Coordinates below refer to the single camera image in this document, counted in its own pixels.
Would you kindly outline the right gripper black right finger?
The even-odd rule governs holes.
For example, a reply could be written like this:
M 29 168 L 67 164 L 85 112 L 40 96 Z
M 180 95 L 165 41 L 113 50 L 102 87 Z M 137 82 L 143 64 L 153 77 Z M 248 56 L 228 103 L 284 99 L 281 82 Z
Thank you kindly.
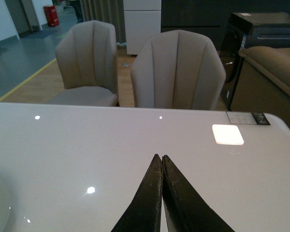
M 170 232 L 232 232 L 167 156 L 162 157 L 162 197 Z

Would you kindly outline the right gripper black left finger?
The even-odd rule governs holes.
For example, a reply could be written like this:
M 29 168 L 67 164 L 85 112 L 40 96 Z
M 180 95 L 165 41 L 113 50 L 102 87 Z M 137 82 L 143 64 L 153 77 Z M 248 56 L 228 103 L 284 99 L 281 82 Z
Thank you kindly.
M 159 232 L 162 208 L 163 167 L 155 154 L 130 205 L 113 232 Z

